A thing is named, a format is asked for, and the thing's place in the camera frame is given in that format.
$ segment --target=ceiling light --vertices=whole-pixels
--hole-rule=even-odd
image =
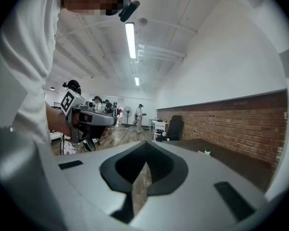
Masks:
[[[135,77],[136,86],[139,86],[139,78]]]
[[[132,59],[136,59],[134,23],[126,23],[125,30],[127,36],[127,43],[129,45],[130,50],[130,56]]]

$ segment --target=floor fan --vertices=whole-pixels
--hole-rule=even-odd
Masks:
[[[127,118],[125,129],[128,129],[130,127],[130,125],[129,125],[129,117],[131,117],[131,114],[132,114],[131,107],[126,106],[124,108],[124,110],[123,110],[123,114]]]

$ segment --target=table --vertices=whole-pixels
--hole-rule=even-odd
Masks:
[[[157,118],[149,118],[149,131],[151,130],[151,122],[157,120],[158,120]]]
[[[154,120],[154,121],[152,121],[153,122],[153,124],[154,124],[154,126],[155,126],[155,124],[158,122],[157,120]]]

